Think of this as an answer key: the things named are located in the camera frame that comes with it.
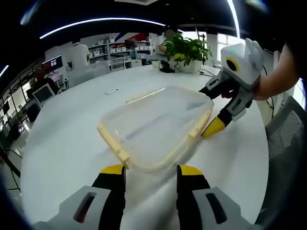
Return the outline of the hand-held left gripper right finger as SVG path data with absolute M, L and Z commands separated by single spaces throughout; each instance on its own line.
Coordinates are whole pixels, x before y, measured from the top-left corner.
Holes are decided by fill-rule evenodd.
M 260 230 L 241 215 L 240 206 L 218 187 L 211 188 L 203 173 L 177 166 L 177 201 L 181 230 Z

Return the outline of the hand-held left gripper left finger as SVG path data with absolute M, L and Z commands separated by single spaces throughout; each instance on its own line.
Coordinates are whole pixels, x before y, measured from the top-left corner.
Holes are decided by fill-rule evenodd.
M 111 165 L 91 186 L 83 186 L 64 200 L 57 215 L 37 222 L 35 230 L 119 230 L 125 208 L 126 168 Z

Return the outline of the person's right hand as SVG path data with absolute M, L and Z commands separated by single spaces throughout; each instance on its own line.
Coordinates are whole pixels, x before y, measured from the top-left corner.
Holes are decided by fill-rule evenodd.
M 270 97 L 270 91 L 266 85 L 267 79 L 264 77 L 260 78 L 259 83 L 253 88 L 254 100 L 263 101 L 267 100 Z M 222 98 L 230 99 L 235 96 L 235 90 L 229 90 L 222 93 Z

